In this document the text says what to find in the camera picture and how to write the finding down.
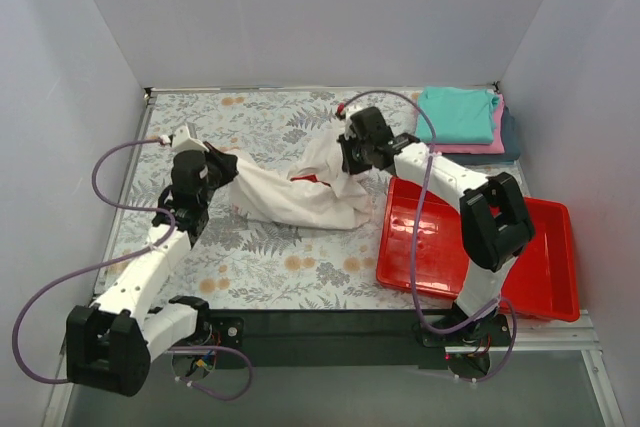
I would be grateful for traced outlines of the white coca-cola t-shirt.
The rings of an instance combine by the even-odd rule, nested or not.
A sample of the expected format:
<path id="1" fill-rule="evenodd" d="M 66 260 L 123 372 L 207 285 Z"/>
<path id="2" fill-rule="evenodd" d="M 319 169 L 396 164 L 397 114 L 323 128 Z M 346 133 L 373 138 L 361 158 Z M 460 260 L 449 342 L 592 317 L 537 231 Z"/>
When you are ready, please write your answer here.
<path id="1" fill-rule="evenodd" d="M 231 206 L 249 220 L 304 228 L 352 230 L 369 222 L 371 196 L 360 176 L 342 170 L 337 137 L 327 131 L 311 140 L 285 173 L 262 168 L 248 153 L 236 151 Z"/>

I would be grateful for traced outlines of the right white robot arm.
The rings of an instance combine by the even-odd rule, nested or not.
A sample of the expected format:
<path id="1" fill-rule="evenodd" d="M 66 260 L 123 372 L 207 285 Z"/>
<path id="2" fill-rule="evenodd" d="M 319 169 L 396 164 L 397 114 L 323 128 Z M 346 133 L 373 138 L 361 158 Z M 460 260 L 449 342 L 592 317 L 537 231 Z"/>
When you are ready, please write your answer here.
<path id="1" fill-rule="evenodd" d="M 463 287 L 438 324 L 421 316 L 423 329 L 475 344 L 489 331 L 486 317 L 501 302 L 511 268 L 535 236 L 529 210 L 515 178 L 502 172 L 486 176 L 463 167 L 412 134 L 393 134 L 376 107 L 349 107 L 336 112 L 344 131 L 338 138 L 342 169 L 359 174 L 371 169 L 420 186 L 453 207 L 469 264 Z"/>

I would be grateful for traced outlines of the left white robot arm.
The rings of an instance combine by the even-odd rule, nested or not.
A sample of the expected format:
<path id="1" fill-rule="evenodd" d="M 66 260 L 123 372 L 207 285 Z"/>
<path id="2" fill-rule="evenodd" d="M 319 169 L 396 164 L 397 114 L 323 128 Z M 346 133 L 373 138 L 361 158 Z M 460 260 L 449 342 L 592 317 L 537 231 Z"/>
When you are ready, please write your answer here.
<path id="1" fill-rule="evenodd" d="M 131 397 L 157 357 L 176 344 L 200 347 L 211 339 L 209 305 L 200 298 L 178 296 L 156 313 L 150 309 L 204 231 L 213 194 L 237 176 L 237 161 L 210 144 L 175 153 L 142 254 L 91 305 L 74 307 L 66 319 L 72 383 Z"/>

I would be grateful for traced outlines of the floral patterned table mat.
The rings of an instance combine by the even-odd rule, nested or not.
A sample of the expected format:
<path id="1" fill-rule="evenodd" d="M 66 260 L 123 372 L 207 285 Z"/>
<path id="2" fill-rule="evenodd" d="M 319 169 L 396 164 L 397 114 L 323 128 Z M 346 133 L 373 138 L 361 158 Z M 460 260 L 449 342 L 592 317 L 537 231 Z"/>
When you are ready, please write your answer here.
<path id="1" fill-rule="evenodd" d="M 155 95 L 145 123 L 153 138 L 190 123 L 221 151 L 242 151 L 285 173 L 327 130 L 347 90 L 170 92 Z M 382 287 L 376 265 L 389 176 L 363 179 L 373 215 L 351 231 L 252 222 L 215 193 L 198 243 L 156 296 L 205 299 L 215 309 L 409 309 L 409 294 Z"/>

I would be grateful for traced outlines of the folded teal t-shirt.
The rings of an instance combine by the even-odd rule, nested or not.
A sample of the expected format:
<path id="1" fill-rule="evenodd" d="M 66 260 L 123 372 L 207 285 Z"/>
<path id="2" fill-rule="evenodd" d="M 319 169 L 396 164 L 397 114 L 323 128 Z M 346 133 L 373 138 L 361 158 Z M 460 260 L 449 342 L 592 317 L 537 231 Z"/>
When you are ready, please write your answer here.
<path id="1" fill-rule="evenodd" d="M 493 142 L 499 122 L 494 115 L 501 98 L 491 89 L 426 87 L 417 104 L 429 117 L 437 144 L 479 144 Z"/>

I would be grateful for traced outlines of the folded pink t-shirt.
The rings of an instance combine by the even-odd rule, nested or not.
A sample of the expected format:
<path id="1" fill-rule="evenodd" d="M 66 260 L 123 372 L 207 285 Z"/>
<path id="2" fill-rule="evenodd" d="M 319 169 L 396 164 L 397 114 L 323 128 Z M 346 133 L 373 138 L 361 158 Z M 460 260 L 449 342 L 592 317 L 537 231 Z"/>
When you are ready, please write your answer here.
<path id="1" fill-rule="evenodd" d="M 502 154 L 504 99 L 491 90 L 447 99 L 436 126 L 436 150 L 446 154 Z"/>

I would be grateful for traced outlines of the folded dark blue t-shirt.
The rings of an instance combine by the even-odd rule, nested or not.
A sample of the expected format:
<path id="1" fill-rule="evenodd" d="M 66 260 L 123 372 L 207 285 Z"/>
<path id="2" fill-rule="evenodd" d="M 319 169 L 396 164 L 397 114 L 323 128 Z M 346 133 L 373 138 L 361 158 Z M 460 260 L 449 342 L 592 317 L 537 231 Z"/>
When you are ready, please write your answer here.
<path id="1" fill-rule="evenodd" d="M 446 153 L 445 156 L 458 164 L 478 166 L 515 162 L 520 154 L 516 121 L 509 108 L 505 107 L 501 117 L 499 141 L 489 145 L 463 146 L 455 152 Z"/>

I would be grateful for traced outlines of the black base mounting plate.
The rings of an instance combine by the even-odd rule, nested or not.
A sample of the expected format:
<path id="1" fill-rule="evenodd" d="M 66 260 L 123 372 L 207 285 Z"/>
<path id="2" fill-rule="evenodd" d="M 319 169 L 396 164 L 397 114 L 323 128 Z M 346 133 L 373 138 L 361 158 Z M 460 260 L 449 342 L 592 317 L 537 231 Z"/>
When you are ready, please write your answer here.
<path id="1" fill-rule="evenodd" d="M 215 345 L 237 349 L 255 367 L 416 366 L 444 370 L 447 355 L 482 359 L 509 345 L 497 315 L 473 333 L 440 337 L 412 310 L 210 310 L 201 326 Z"/>

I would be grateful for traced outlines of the red plastic tray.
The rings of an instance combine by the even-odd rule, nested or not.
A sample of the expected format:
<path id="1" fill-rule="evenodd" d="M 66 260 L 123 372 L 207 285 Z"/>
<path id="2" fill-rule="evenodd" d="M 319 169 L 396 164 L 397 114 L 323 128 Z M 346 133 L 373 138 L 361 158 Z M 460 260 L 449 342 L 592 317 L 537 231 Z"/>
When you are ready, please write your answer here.
<path id="1" fill-rule="evenodd" d="M 410 247 L 421 188 L 394 178 L 390 182 L 376 278 L 387 287 L 410 290 Z M 521 315 L 574 322 L 580 317 L 573 237 L 568 209 L 556 202 L 525 199 L 536 235 L 505 281 L 502 294 Z M 453 300 L 466 276 L 459 215 L 428 193 L 416 247 L 417 290 Z"/>

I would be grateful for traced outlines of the aluminium frame rail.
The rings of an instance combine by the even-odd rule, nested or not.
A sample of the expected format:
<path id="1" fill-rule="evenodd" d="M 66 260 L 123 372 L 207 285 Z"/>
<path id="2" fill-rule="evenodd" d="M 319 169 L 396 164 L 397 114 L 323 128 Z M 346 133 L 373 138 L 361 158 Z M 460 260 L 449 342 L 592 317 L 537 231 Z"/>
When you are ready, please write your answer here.
<path id="1" fill-rule="evenodd" d="M 561 321 L 541 322 L 532 319 L 514 321 L 506 314 L 501 315 L 506 317 L 511 333 L 511 341 L 508 346 L 490 352 L 484 359 L 471 351 L 449 353 L 447 355 L 448 367 L 444 370 L 413 367 L 418 368 L 422 373 L 453 374 L 461 380 L 485 380 L 502 365 L 507 352 L 591 350 L 597 345 L 595 331 L 587 316 L 581 316 L 577 321 L 567 323 Z M 482 321 L 474 328 L 469 327 L 459 332 L 473 333 L 495 316 Z M 175 376 L 193 386 L 198 385 L 200 379 L 215 371 L 259 368 L 253 366 L 249 358 L 241 351 L 215 345 L 212 338 L 213 334 L 211 333 L 208 340 L 199 344 L 191 346 L 184 343 L 176 344 L 154 361 L 163 355 L 170 355 Z"/>

